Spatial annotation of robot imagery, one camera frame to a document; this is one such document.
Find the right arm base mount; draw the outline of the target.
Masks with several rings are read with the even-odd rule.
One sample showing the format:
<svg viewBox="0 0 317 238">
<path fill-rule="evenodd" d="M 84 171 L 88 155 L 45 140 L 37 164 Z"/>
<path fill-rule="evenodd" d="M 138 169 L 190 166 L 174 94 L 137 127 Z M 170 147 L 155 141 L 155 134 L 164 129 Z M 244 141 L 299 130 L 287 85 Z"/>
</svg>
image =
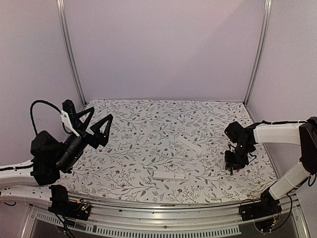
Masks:
<svg viewBox="0 0 317 238">
<path fill-rule="evenodd" d="M 255 202 L 252 199 L 245 199 L 240 203 L 238 212 L 242 218 L 242 221 L 249 221 L 271 216 L 269 219 L 254 222 L 255 228 L 261 233 L 271 233 L 273 231 L 279 230 L 288 222 L 293 208 L 293 200 L 291 196 L 288 193 L 286 196 L 290 200 L 290 209 L 286 218 L 278 227 L 276 225 L 281 220 L 282 208 L 279 199 L 275 200 L 271 196 L 269 189 L 266 189 L 260 195 L 260 201 L 258 202 Z"/>
</svg>

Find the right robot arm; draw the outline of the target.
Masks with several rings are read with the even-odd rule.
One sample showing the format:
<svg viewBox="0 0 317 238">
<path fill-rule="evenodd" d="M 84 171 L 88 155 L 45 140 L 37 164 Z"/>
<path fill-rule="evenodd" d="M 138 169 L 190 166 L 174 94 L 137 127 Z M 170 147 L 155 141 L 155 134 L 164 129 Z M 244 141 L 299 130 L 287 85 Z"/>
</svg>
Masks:
<svg viewBox="0 0 317 238">
<path fill-rule="evenodd" d="M 256 206 L 260 216 L 275 209 L 275 201 L 298 189 L 317 173 L 317 118 L 295 121 L 261 121 L 243 127 L 230 123 L 224 131 L 235 148 L 225 152 L 225 165 L 231 171 L 248 165 L 248 155 L 263 144 L 276 165 L 280 178 L 261 194 Z"/>
</svg>

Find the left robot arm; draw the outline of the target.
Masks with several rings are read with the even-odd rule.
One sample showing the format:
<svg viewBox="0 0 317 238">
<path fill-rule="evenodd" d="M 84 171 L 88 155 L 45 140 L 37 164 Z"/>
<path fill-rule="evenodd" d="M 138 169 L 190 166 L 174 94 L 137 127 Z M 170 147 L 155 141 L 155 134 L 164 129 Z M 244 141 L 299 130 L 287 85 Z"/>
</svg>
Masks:
<svg viewBox="0 0 317 238">
<path fill-rule="evenodd" d="M 33 158 L 22 163 L 0 168 L 0 199 L 32 201 L 51 204 L 63 215 L 70 215 L 73 203 L 66 199 L 67 189 L 55 182 L 61 174 L 72 173 L 73 166 L 83 155 L 87 146 L 97 149 L 106 146 L 113 116 L 105 116 L 89 125 L 94 108 L 77 113 L 73 107 L 59 110 L 69 135 L 64 142 L 57 141 L 43 130 L 31 142 Z"/>
</svg>

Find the white remote control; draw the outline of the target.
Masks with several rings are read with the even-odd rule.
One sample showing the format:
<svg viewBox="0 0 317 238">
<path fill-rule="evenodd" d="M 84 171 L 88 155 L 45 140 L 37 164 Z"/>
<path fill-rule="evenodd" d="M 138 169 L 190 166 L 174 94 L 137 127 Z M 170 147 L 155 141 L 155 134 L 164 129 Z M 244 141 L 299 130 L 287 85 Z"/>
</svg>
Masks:
<svg viewBox="0 0 317 238">
<path fill-rule="evenodd" d="M 188 180 L 187 174 L 174 173 L 174 172 L 154 171 L 152 177 L 153 177 L 153 179 L 156 179 L 156 180 L 176 180 L 176 181 L 187 181 Z"/>
</svg>

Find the white remote battery cover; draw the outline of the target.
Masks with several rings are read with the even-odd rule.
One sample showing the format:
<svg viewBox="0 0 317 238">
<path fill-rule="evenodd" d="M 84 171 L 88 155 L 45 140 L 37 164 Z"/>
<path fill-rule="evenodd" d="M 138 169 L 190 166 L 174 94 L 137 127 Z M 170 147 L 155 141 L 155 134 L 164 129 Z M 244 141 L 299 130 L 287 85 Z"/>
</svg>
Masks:
<svg viewBox="0 0 317 238">
<path fill-rule="evenodd" d="M 190 148 L 195 153 L 197 153 L 197 154 L 201 154 L 202 153 L 202 149 L 199 146 L 196 146 L 195 144 L 191 143 L 190 141 L 188 141 L 184 137 L 181 137 L 181 136 L 177 137 L 177 140 L 179 142 L 181 142 L 182 144 L 186 145 L 188 148 Z"/>
</svg>

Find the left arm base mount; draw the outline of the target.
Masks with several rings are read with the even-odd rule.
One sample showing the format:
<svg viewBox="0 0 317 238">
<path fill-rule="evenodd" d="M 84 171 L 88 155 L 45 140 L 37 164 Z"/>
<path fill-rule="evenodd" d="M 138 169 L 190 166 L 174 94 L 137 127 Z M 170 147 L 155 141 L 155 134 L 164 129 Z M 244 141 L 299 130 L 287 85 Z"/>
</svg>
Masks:
<svg viewBox="0 0 317 238">
<path fill-rule="evenodd" d="M 51 206 L 48 211 L 66 218 L 87 221 L 91 212 L 91 203 L 79 199 L 76 201 L 69 200 L 67 189 L 62 185 L 49 186 L 51 191 Z"/>
</svg>

